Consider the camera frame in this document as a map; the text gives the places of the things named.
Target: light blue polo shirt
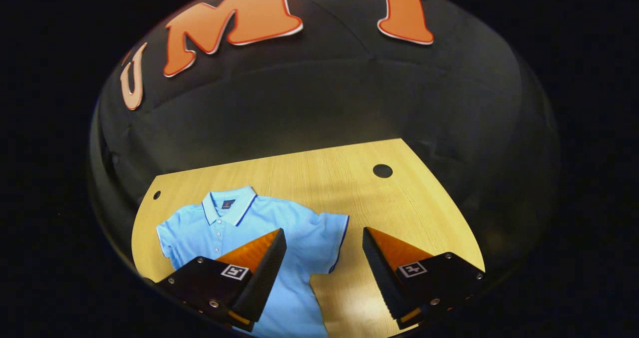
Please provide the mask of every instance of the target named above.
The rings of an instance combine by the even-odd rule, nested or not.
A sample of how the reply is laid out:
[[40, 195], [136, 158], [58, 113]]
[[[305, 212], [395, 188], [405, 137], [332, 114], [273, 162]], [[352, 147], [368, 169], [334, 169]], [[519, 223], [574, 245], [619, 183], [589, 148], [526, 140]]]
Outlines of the light blue polo shirt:
[[201, 204], [178, 209], [157, 233], [162, 253], [177, 270], [197, 256], [217, 259], [283, 228], [286, 254], [262, 316], [249, 334], [317, 338], [328, 333], [309, 280], [311, 274], [333, 271], [347, 226], [346, 215], [317, 215], [295, 202], [258, 196], [247, 186], [208, 193]]

